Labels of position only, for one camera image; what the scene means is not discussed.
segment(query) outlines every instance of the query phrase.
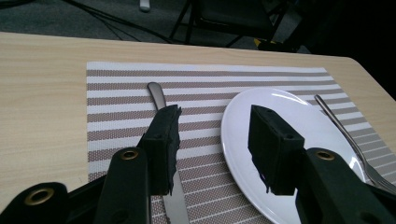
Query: gray floor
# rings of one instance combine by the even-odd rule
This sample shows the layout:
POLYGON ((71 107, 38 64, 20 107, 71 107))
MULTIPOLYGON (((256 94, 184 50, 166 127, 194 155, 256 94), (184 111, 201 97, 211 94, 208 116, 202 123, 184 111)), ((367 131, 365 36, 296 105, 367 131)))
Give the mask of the gray floor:
MULTIPOLYGON (((78 2, 168 37, 185 0, 151 0, 149 13, 139 10, 137 0, 80 0, 78 2)), ((293 10, 289 10, 276 33, 275 40, 279 42, 285 40, 299 19, 300 17, 293 10)), ((111 31, 91 14, 62 0, 36 0, 22 6, 0 10, 0 31, 2 32, 166 43, 158 36, 140 29, 112 21, 109 24, 116 26, 119 30, 112 27, 113 31, 111 31)), ((182 40, 185 31, 185 28, 181 27, 175 39, 182 40)), ((234 35, 195 29, 191 43, 197 46, 223 48, 234 38, 234 35)), ((242 38, 232 45, 232 48, 257 50, 252 37, 242 38)), ((298 52, 309 53, 309 50, 302 46, 298 52)))

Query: brass screw hole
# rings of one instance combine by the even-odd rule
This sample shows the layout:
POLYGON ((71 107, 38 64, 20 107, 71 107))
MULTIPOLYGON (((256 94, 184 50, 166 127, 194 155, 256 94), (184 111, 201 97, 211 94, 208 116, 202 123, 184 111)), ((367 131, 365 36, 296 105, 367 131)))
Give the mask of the brass screw hole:
POLYGON ((25 198, 24 203, 26 205, 38 205, 46 202, 53 196, 54 190, 50 188, 36 189, 29 193, 25 198))
POLYGON ((325 151, 318 151, 317 152, 317 157, 325 160, 325 161, 332 161, 334 160, 334 155, 329 153, 329 152, 325 152, 325 151))
POLYGON ((125 151, 124 153, 121 154, 121 158, 123 160, 133 160, 134 158, 136 158, 139 155, 139 153, 135 150, 128 150, 125 151))

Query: knife handle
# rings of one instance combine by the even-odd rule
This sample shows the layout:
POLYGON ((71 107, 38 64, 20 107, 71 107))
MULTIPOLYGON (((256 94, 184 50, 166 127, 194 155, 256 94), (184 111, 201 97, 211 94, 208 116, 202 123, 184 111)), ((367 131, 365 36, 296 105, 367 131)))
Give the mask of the knife handle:
POLYGON ((157 110, 166 107, 165 97, 163 95, 163 88, 157 82, 150 82, 148 84, 148 90, 151 93, 152 99, 154 100, 154 104, 157 107, 157 110))

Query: striped placemat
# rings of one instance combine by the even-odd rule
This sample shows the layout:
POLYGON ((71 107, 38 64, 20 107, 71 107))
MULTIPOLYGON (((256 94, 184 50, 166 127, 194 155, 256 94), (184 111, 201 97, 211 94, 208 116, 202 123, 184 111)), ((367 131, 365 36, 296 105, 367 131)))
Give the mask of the striped placemat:
MULTIPOLYGON (((320 94, 360 145, 369 162, 396 183, 396 158, 323 68, 163 63, 87 64, 90 181, 106 173, 111 156, 134 147, 155 115, 147 83, 162 85, 179 105, 177 168, 191 223, 271 223, 235 184, 220 144, 226 105, 241 91, 271 87, 317 105, 320 94)), ((161 197, 152 198, 153 223, 166 223, 161 197)))

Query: chair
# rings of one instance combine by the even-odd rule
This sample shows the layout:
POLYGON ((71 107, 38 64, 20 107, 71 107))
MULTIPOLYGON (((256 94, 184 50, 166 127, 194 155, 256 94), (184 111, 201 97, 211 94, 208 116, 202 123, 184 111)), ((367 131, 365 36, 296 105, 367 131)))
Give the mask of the chair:
POLYGON ((243 36, 253 36, 271 40, 288 8, 288 2, 281 2, 266 11, 261 0, 187 0, 170 38, 173 39, 180 25, 187 25, 184 44, 190 44, 192 27, 234 34, 237 37, 226 47, 230 47, 243 36), (182 20, 191 6, 189 23, 182 20))

